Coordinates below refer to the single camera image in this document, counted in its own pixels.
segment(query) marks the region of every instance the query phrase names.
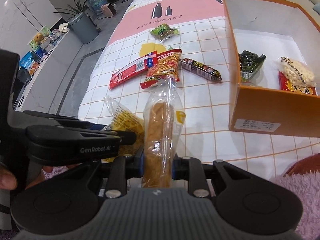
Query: green snack package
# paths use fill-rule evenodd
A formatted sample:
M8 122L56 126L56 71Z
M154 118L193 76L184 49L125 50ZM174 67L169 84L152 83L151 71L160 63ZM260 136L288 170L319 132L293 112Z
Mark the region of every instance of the green snack package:
M248 82L262 67L264 60L267 58L265 55L260 57L250 51L244 50L239 55L240 61L240 75L242 82Z
M170 26L167 24L161 24L157 28L153 29L150 33L160 42L163 42L172 36L179 34L179 31L177 29L170 28Z

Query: gray trash can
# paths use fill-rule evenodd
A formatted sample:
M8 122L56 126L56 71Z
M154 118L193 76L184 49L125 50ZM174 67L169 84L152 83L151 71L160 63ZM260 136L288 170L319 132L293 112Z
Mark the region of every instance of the gray trash can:
M98 36L98 31L84 12L74 16L70 21L68 28L73 30L83 44L93 41Z

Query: orange box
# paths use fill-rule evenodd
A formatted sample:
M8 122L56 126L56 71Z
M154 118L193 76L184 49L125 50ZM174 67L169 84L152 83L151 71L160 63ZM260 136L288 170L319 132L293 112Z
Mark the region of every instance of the orange box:
M306 63L320 94L320 27L298 4L286 0L223 0L229 48L229 129L288 136L320 136L320 97L279 89L279 57ZM238 53L267 56L253 77L241 83Z

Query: green plant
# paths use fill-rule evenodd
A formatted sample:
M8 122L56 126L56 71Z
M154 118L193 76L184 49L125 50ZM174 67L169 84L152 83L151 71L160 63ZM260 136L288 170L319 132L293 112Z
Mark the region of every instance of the green plant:
M65 10L65 11L69 11L69 12L54 12L54 13L60 13L60 14L71 14L72 16L76 16L78 13L84 12L88 6L85 4L88 0L85 0L84 3L81 5L80 0L73 0L75 2L75 7L71 6L70 4L68 4L69 9L65 9L65 8L57 8L57 10Z

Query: bread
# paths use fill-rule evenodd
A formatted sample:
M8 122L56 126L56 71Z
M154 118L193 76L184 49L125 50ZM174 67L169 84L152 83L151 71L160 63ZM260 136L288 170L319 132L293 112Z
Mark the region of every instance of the bread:
M145 131L143 187L170 187L173 153L172 127L174 110L166 103L156 103L150 109Z

